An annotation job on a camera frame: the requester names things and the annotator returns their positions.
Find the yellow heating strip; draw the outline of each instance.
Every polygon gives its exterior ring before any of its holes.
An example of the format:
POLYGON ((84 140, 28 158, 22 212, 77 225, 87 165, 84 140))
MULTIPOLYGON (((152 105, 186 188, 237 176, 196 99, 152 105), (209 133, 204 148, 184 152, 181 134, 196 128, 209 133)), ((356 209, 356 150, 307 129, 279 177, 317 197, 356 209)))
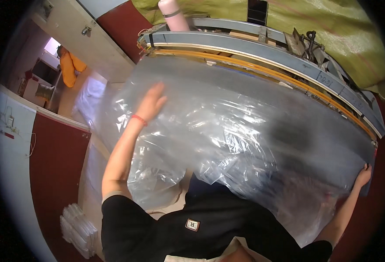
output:
POLYGON ((339 103, 337 103, 333 99, 329 98, 325 94, 317 91, 313 87, 310 87, 310 86, 308 86, 308 85, 306 85, 306 84, 304 84, 298 80, 295 80, 294 78, 292 78, 290 76, 284 75, 284 74, 279 73, 277 71, 274 71, 272 69, 268 69, 266 67, 255 65, 255 64, 243 61, 243 60, 236 59, 236 58, 224 57, 221 55, 213 55, 213 54, 207 54, 207 53, 196 52, 196 51, 161 49, 161 50, 154 50, 153 54, 156 54, 156 55, 185 55, 185 56, 191 56, 191 57, 214 59, 214 60, 219 60, 219 61, 237 64, 237 65, 243 66, 243 67, 252 68, 254 70, 266 73, 268 75, 275 76, 279 79, 283 79, 284 81, 290 82, 293 85, 296 85, 296 86, 320 97, 321 99, 330 103, 331 105, 333 105, 337 109, 341 110, 347 117, 349 117, 352 121, 357 123, 365 132, 367 132, 367 134, 371 137, 371 139, 373 139, 373 140, 376 139, 375 135, 373 134, 373 132, 371 132, 370 129, 368 129, 358 118, 356 118, 352 113, 350 113, 346 108, 341 106, 339 103))

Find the red wall panel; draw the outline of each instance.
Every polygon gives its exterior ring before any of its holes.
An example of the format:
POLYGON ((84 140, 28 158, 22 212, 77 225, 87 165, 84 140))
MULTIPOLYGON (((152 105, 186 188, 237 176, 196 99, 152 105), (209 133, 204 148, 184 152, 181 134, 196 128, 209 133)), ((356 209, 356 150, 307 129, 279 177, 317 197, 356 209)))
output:
MULTIPOLYGON (((64 207, 78 202, 80 174, 91 134, 38 112, 33 133, 37 140, 29 158, 29 179, 39 227, 58 262, 84 262, 75 247, 62 238, 59 217, 64 207)), ((94 256, 90 261, 102 260, 94 256)))
POLYGON ((98 24, 114 39, 134 63, 140 60, 137 34, 152 27, 131 1, 127 1, 98 18, 98 24))

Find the gray metal frame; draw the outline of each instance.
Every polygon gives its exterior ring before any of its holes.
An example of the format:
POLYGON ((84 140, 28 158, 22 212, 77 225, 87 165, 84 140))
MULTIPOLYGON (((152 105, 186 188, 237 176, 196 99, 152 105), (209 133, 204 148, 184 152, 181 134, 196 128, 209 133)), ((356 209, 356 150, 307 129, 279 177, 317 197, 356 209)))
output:
MULTIPOLYGON (((196 26, 234 29, 252 34, 259 34, 261 30, 264 31, 262 28, 263 26, 227 19, 194 18, 193 23, 196 26)), ((358 97, 358 95, 339 77, 320 69, 312 62, 300 59, 299 57, 271 45, 237 38, 228 34, 202 31, 162 31, 162 27, 159 29, 159 31, 153 33, 147 32, 142 36, 148 46, 151 46, 150 34, 153 34, 153 45, 155 47, 188 46, 211 48, 239 55, 246 55, 256 60, 274 64, 279 68, 293 72, 298 76, 322 86, 324 89, 346 102, 360 116, 363 116, 364 120, 373 128, 379 138, 385 135, 385 126, 381 113, 373 111, 369 105, 363 99, 358 97)), ((282 34, 284 37, 283 33, 270 28, 266 29, 267 35, 268 32, 273 32, 268 37, 282 42, 282 39, 280 39, 279 36, 282 34)))

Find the pink cylinder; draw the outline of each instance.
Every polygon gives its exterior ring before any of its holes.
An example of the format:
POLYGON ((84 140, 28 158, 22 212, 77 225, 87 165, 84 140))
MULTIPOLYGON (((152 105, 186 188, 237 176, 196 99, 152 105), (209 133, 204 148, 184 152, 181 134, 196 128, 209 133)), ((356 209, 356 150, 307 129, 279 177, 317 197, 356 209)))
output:
POLYGON ((160 0, 158 7, 164 15, 165 21, 171 31, 189 31, 184 14, 179 10, 176 0, 160 0))

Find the black t-shirt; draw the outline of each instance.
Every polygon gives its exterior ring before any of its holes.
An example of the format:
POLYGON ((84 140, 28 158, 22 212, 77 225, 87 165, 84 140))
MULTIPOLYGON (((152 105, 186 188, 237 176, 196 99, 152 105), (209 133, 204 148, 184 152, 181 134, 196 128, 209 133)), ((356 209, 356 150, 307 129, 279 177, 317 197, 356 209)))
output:
POLYGON ((114 195, 102 204, 102 247, 107 262, 160 262, 166 255, 212 259, 235 236, 248 248, 276 261, 327 261, 332 245, 316 241, 300 249, 266 208, 233 194, 207 194, 184 209, 153 219, 127 197, 114 195), (197 231, 187 220, 200 222, 197 231))

